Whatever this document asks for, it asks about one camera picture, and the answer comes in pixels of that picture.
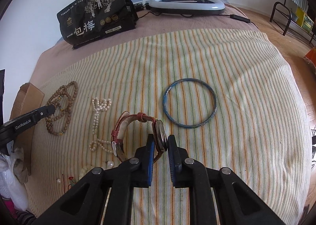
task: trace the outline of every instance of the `pink blanket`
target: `pink blanket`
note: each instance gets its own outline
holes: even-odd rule
[[[226,9],[224,14],[246,16],[238,8],[229,4],[225,5]],[[138,16],[142,16],[145,13],[146,11],[139,12]],[[124,42],[129,42],[151,35],[199,28],[258,30],[253,24],[247,24],[245,22],[231,19],[227,16],[196,16],[192,18],[185,18],[179,15],[161,14],[160,16],[154,16],[152,14],[148,14],[137,21],[136,29],[92,42],[79,49],[72,49],[72,46],[65,41],[56,44],[41,54],[31,76],[30,82],[36,87],[40,87],[52,76],[77,61],[88,57],[95,52]]]

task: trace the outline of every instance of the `striped blanket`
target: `striped blanket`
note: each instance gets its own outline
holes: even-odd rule
[[[205,81],[218,97],[214,118],[196,129],[177,127],[162,110],[166,88],[188,77]],[[52,136],[44,121],[35,127],[26,187],[37,216],[67,190],[69,176],[78,180],[83,167],[106,167],[108,160],[119,165],[113,154],[88,148],[93,139],[91,100],[99,97],[113,101],[101,114],[99,138],[111,138],[123,111],[161,119],[166,133],[174,134],[190,157],[209,168],[232,168],[286,224],[297,224],[310,178],[308,118],[290,66],[265,34],[195,29],[123,43],[53,76],[40,88],[43,104],[72,80],[79,91],[66,133]],[[197,123],[212,111],[211,96],[199,85],[184,83],[170,94],[168,109],[182,123]],[[54,129],[63,122],[55,122]],[[128,157],[145,145],[151,132],[148,123],[129,126],[124,143]],[[165,154],[154,166],[152,186],[135,188],[132,224],[189,224],[188,206],[188,191],[172,187]]]

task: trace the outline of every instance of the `brown bead necklace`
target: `brown bead necklace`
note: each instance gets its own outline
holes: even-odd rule
[[[74,90],[73,95],[70,96],[70,94],[67,92],[67,90],[72,85],[75,87],[75,90]],[[53,104],[55,108],[59,107],[59,109],[60,109],[59,115],[57,115],[55,117],[53,117],[53,116],[45,117],[46,127],[47,127],[47,130],[49,133],[51,133],[55,136],[61,136],[66,132],[66,130],[68,129],[68,125],[70,124],[70,120],[71,120],[71,107],[72,107],[72,105],[77,97],[77,94],[78,94],[78,84],[75,81],[72,81],[72,82],[68,83],[67,85],[63,85],[63,86],[59,87],[59,89],[56,90],[56,92],[47,101],[47,105]],[[66,96],[68,98],[68,105],[65,109],[63,109],[61,104],[60,104],[60,100],[64,96]],[[66,114],[67,114],[67,119],[65,120],[64,128],[62,129],[61,132],[55,132],[53,129],[53,121],[57,121],[57,120],[61,119]]]

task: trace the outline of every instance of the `black food package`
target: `black food package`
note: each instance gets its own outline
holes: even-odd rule
[[[135,29],[131,0],[76,0],[57,13],[61,35],[74,47]]]

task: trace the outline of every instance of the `wooden floor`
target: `wooden floor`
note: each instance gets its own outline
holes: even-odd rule
[[[290,64],[295,81],[306,105],[311,129],[316,125],[316,75],[304,61],[310,46],[304,44],[292,35],[283,36],[281,29],[270,23],[269,18],[241,9],[254,22],[261,32],[267,34],[269,40],[278,48],[284,59]],[[306,209],[310,210],[316,201],[316,166],[312,169],[309,192],[306,200]]]

